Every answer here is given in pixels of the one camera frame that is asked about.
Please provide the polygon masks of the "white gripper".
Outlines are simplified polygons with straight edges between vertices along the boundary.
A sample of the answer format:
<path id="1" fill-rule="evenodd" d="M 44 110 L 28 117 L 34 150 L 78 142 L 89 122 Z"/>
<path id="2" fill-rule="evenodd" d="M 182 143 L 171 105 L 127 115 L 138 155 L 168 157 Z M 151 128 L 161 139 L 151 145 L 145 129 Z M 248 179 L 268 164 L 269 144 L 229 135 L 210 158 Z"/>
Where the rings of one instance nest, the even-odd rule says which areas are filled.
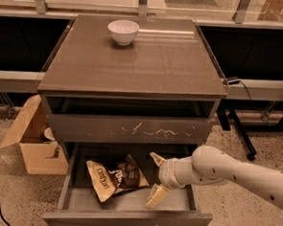
<path id="1" fill-rule="evenodd" d="M 162 184 L 154 184 L 146 201 L 147 208 L 155 208 L 166 198 L 169 189 L 183 189 L 194 182 L 192 158 L 172 158 L 165 160 L 161 155 L 151 152 L 153 162 L 159 167 L 158 179 Z"/>

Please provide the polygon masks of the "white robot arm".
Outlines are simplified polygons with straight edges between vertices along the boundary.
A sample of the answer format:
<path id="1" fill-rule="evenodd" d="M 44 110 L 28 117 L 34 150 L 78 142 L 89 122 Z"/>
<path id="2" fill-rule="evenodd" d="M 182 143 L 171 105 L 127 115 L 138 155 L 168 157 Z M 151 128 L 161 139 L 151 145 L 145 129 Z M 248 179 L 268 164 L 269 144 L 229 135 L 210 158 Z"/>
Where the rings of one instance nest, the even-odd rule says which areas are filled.
<path id="1" fill-rule="evenodd" d="M 243 163 L 212 146 L 200 146 L 191 156 L 164 159 L 151 152 L 159 167 L 159 185 L 154 184 L 146 202 L 149 208 L 156 207 L 174 189 L 188 185 L 214 185 L 223 180 L 236 183 L 242 188 L 269 201 L 283 210 L 283 172 Z"/>

